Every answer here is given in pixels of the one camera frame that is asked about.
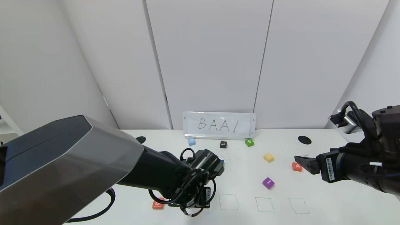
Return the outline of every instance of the red block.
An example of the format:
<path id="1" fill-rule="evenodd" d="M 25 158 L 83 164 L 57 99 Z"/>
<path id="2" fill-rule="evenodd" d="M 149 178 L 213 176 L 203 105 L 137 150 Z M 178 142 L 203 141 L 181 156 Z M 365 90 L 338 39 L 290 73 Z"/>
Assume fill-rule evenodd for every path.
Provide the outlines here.
<path id="1" fill-rule="evenodd" d="M 294 171 L 299 171 L 299 172 L 301 172 L 301 170 L 303 170 L 303 168 L 298 163 L 292 163 L 292 168 Z"/>
<path id="2" fill-rule="evenodd" d="M 164 209 L 164 204 L 158 203 L 156 201 L 153 202 L 153 209 Z"/>

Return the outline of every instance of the blue block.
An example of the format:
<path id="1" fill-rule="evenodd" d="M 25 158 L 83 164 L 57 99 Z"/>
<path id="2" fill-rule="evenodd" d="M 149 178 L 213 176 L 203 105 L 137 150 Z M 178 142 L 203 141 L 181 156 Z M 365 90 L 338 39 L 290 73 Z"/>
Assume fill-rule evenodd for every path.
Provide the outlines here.
<path id="1" fill-rule="evenodd" d="M 192 145 L 196 144 L 196 141 L 194 140 L 194 138 L 191 138 L 191 139 L 188 139 L 188 143 L 189 143 L 189 146 L 192 146 Z"/>

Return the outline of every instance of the barcode label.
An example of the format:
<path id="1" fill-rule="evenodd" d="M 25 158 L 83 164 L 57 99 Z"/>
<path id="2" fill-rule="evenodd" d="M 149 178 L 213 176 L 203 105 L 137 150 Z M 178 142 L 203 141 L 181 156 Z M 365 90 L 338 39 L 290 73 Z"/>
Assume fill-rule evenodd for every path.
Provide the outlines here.
<path id="1" fill-rule="evenodd" d="M 206 202 L 208 202 L 210 200 L 210 194 L 211 194 L 211 189 L 207 188 L 206 189 Z"/>
<path id="2" fill-rule="evenodd" d="M 326 167 L 328 168 L 328 175 L 329 175 L 329 180 L 332 181 L 335 179 L 335 174 L 333 172 L 333 165 L 332 165 L 332 159 L 327 158 L 326 159 Z"/>

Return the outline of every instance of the drawn square outline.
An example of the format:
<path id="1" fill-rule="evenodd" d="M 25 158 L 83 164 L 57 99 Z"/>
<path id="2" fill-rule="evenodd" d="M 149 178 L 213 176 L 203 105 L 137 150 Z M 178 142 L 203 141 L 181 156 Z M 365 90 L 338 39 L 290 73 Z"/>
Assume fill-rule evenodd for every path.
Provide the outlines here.
<path id="1" fill-rule="evenodd" d="M 296 210 L 294 210 L 294 208 L 293 208 L 291 199 L 301 199 L 301 200 L 303 200 L 304 207 L 307 209 L 308 212 L 307 213 L 298 213 L 298 212 L 296 212 Z M 309 214 L 310 213 L 310 211 L 308 210 L 308 207 L 306 206 L 306 202 L 304 201 L 304 198 L 288 198 L 288 200 L 289 200 L 290 206 L 292 207 L 292 209 L 293 209 L 295 214 Z"/>
<path id="2" fill-rule="evenodd" d="M 271 198 L 261 198 L 261 197 L 255 197 L 256 199 L 256 204 L 257 204 L 257 209 L 259 213 L 275 213 L 274 205 L 272 204 L 272 199 Z M 258 206 L 258 201 L 257 199 L 269 199 L 271 206 L 272 206 L 272 211 L 260 211 L 260 207 Z"/>
<path id="3" fill-rule="evenodd" d="M 222 204 L 221 204 L 221 196 L 226 196 L 226 195 L 233 195 L 234 197 L 235 197 L 235 200 L 236 200 L 236 205 L 237 205 L 237 208 L 236 209 L 223 209 L 222 208 Z M 236 194 L 226 194 L 226 195 L 219 195 L 219 199 L 220 199 L 220 207 L 221 207 L 221 210 L 238 210 L 239 209 L 239 203 L 238 203 L 238 199 L 236 198 Z"/>

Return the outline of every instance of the green block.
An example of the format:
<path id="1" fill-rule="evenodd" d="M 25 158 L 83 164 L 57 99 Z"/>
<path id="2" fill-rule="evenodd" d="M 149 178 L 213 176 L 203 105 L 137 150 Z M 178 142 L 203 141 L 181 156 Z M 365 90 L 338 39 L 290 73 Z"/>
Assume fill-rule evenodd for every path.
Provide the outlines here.
<path id="1" fill-rule="evenodd" d="M 252 139 L 247 139 L 244 141 L 247 145 L 247 147 L 253 146 L 254 145 L 254 141 Z"/>

